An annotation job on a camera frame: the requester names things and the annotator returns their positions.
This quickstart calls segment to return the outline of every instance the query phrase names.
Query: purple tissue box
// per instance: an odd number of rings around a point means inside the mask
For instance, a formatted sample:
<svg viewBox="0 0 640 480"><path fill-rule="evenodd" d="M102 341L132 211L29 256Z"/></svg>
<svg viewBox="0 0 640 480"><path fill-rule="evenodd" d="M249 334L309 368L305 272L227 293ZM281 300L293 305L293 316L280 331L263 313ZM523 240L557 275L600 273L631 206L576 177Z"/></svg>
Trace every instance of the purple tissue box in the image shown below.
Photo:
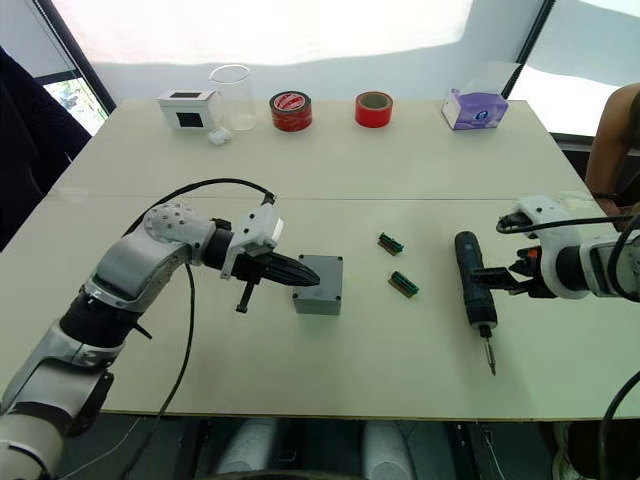
<svg viewBox="0 0 640 480"><path fill-rule="evenodd" d="M444 99L442 114L453 130L495 128L509 104L499 93L467 93L455 88Z"/></svg>

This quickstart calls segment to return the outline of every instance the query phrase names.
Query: robotic arm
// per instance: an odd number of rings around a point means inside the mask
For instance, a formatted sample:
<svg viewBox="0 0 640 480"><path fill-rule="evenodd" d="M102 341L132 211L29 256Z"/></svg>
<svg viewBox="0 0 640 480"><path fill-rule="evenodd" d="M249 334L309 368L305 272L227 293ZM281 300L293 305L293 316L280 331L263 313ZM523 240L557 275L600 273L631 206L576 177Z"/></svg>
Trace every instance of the robotic arm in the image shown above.
<svg viewBox="0 0 640 480"><path fill-rule="evenodd" d="M273 205L249 212L234 234L180 203L153 207L100 260L67 313L56 320L14 376L0 408L0 480L44 479L57 469L65 436L86 431L113 383L108 367L138 319L184 263L246 282L245 313L262 278L284 285L319 282L308 267L273 249L283 221Z"/></svg>
<svg viewBox="0 0 640 480"><path fill-rule="evenodd" d="M549 222L570 220L571 216L547 197L520 200L513 213L500 219L497 230L513 233L509 229L515 228L528 238L537 238L540 245L518 250L518 260L509 269L475 270L471 275L474 283L507 290L512 295L527 293L533 298L580 299L591 292L598 297L625 296L637 301L640 297L640 232L630 233L615 268L610 269L609 261L620 234L582 241L576 225L536 228ZM529 280L519 282L509 270ZM613 276L618 288L614 286Z"/></svg>

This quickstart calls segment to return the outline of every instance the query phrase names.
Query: white box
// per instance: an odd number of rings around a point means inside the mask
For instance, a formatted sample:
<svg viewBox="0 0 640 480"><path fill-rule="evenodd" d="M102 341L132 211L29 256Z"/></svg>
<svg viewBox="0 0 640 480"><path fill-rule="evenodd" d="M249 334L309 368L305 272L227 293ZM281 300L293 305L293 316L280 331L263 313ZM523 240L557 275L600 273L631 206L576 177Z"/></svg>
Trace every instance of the white box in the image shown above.
<svg viewBox="0 0 640 480"><path fill-rule="evenodd" d="M173 128L209 131L220 127L222 104L215 91L172 90L159 96L158 103Z"/></svg>

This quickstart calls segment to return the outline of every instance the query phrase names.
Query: tape roll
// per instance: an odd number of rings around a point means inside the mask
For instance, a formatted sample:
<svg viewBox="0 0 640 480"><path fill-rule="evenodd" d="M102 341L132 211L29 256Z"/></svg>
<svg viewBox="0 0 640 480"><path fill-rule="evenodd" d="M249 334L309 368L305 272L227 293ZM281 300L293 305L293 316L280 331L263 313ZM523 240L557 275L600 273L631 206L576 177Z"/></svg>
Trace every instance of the tape roll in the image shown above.
<svg viewBox="0 0 640 480"><path fill-rule="evenodd" d="M383 92L364 92L356 97L356 122L363 127L384 127L391 120L393 99Z"/></svg>
<svg viewBox="0 0 640 480"><path fill-rule="evenodd" d="M302 92L281 92L269 100L273 124L285 132L297 132L311 125L311 98Z"/></svg>

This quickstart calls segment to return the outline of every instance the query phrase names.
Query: clear glass cup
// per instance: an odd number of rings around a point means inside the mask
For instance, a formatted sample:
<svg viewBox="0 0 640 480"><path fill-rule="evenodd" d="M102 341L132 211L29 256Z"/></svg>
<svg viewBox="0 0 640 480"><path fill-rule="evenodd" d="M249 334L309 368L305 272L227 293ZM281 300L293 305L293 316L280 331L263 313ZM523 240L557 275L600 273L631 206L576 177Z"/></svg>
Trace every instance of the clear glass cup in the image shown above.
<svg viewBox="0 0 640 480"><path fill-rule="evenodd" d="M249 67L235 64L218 67L209 75L222 98L224 124L231 130L251 130L256 125L250 76Z"/></svg>

